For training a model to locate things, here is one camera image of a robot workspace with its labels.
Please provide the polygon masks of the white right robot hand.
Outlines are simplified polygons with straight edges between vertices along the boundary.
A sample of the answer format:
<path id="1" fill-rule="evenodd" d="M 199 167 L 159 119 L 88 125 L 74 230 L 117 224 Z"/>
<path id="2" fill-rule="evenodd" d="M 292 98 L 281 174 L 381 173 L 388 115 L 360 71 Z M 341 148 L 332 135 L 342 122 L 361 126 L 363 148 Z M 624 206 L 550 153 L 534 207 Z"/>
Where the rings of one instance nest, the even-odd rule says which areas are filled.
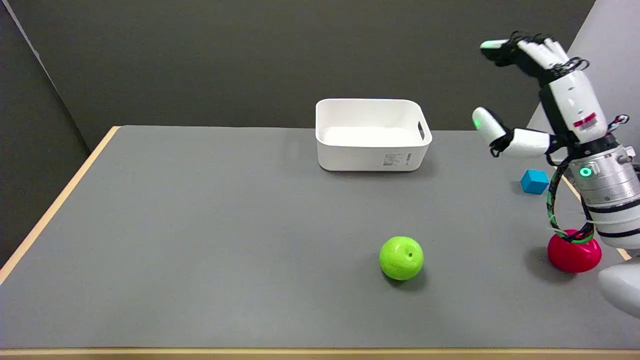
<path id="1" fill-rule="evenodd" d="M 562 45 L 546 34 L 516 30 L 508 39 L 490 39 L 480 52 L 498 68 L 517 66 L 537 80 L 539 102 L 551 133 L 505 126 L 496 112 L 473 110 L 471 120 L 492 157 L 547 157 L 567 148 L 605 137 L 610 128 L 585 69 L 589 61 L 569 57 Z"/>

